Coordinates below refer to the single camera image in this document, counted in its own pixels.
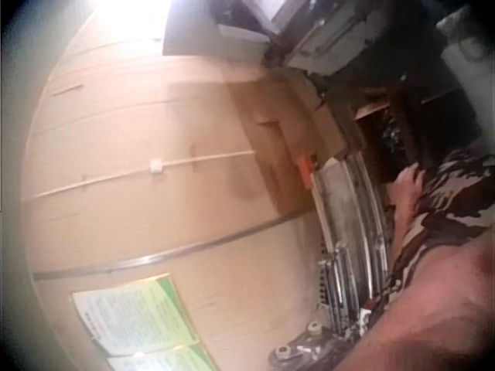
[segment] white rod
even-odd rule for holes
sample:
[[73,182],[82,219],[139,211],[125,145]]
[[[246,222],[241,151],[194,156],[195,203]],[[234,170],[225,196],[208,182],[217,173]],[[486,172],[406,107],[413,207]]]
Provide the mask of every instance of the white rod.
[[[171,168],[173,166],[188,165],[188,164],[193,164],[196,162],[220,160],[222,158],[233,158],[233,157],[245,156],[245,155],[254,155],[254,151],[249,150],[249,151],[241,151],[241,152],[224,153],[222,155],[209,155],[209,156],[201,156],[201,157],[194,157],[194,158],[184,158],[183,160],[162,162],[162,167],[163,168]],[[55,188],[55,189],[52,189],[50,191],[41,192],[41,193],[38,193],[37,195],[23,199],[22,201],[23,202],[31,201],[34,199],[39,199],[41,197],[51,196],[51,195],[54,195],[56,193],[66,192],[66,191],[69,191],[71,189],[77,189],[77,188],[81,188],[81,187],[85,187],[85,186],[90,186],[90,185],[93,185],[96,183],[101,183],[101,182],[106,182],[108,180],[124,178],[126,176],[141,174],[141,173],[149,172],[149,171],[150,170],[148,167],[148,168],[140,168],[140,169],[136,169],[136,170],[131,170],[128,172],[118,172],[118,173],[112,174],[112,175],[101,176],[99,178],[93,178],[93,179],[85,180],[83,182],[78,182],[78,183],[74,183],[71,185],[65,185],[64,187]]]

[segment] poster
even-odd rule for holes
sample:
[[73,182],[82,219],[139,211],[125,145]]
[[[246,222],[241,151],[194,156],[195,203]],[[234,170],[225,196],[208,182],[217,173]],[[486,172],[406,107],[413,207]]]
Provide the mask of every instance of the poster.
[[201,345],[142,356],[110,358],[115,371],[217,371]]
[[132,356],[197,342],[169,276],[72,294],[79,315],[110,356]]

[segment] metal pipe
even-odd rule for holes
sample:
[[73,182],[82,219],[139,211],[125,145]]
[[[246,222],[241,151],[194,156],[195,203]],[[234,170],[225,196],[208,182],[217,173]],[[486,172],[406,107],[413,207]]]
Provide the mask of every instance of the metal pipe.
[[[195,158],[185,158],[182,160],[162,162],[162,167],[163,168],[171,168],[174,166],[188,165],[188,164],[193,164],[193,163],[197,163],[197,162],[218,160],[218,159],[222,159],[222,158],[233,158],[233,157],[245,156],[245,155],[254,155],[254,151],[252,151],[252,150],[240,151],[240,152],[224,153],[222,155],[209,155],[209,156],[202,156],[202,157],[195,157]],[[109,180],[124,178],[124,177],[131,176],[131,175],[144,174],[146,172],[149,172],[149,167],[148,168],[135,169],[135,170],[127,171],[127,172],[118,172],[118,173],[112,174],[112,175],[101,176],[99,178],[93,178],[93,179],[85,180],[83,182],[78,182],[78,183],[74,183],[71,185],[65,185],[64,187],[55,188],[55,189],[52,189],[50,191],[41,192],[41,193],[38,193],[37,195],[28,197],[26,199],[22,199],[22,202],[31,201],[34,199],[39,199],[41,197],[47,197],[47,196],[55,195],[57,193],[70,191],[72,189],[77,189],[77,188],[86,187],[86,186],[92,186],[94,184],[106,182]]]
[[269,220],[268,222],[264,222],[256,226],[252,226],[245,230],[240,230],[235,233],[230,233],[227,234],[226,236],[222,236],[214,240],[199,242],[199,243],[191,243],[190,245],[177,247],[176,249],[164,251],[162,253],[148,255],[147,257],[136,257],[134,259],[127,259],[114,263],[99,264],[88,267],[67,268],[58,271],[44,271],[44,272],[41,271],[41,272],[33,273],[32,278],[34,281],[48,281],[48,280],[58,280],[62,278],[86,277],[95,274],[108,274],[115,271],[123,271],[127,269],[158,264],[170,259],[175,259],[177,257],[184,257],[192,253],[209,250],[214,247],[224,245],[226,243],[240,240],[241,238],[249,237],[253,234],[260,233],[264,230],[273,228],[274,226],[279,226],[290,220],[299,218],[300,216],[303,216],[309,213],[310,211],[311,209],[301,209],[292,213],[288,213],[287,215],[281,216],[277,219]]

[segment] green poster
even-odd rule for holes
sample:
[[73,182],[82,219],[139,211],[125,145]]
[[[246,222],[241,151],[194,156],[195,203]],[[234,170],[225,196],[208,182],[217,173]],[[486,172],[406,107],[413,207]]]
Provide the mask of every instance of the green poster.
[[94,340],[111,356],[132,356],[197,342],[169,276],[119,288],[76,292],[73,302]]
[[142,356],[110,358],[115,371],[217,371],[201,345]]

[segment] skin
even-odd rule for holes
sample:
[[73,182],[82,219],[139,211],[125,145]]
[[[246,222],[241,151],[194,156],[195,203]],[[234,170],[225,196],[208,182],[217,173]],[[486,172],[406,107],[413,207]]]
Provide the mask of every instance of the skin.
[[392,243],[392,261],[395,262],[401,252],[402,241],[408,232],[408,226],[415,215],[416,204],[423,192],[425,171],[419,170],[416,163],[401,171],[394,183],[394,198],[397,200],[394,215],[394,241]]
[[[414,165],[395,183],[401,233],[395,256],[414,216],[423,176]],[[473,369],[471,362],[495,342],[493,242],[488,230],[462,247],[428,253],[411,285],[336,370]]]

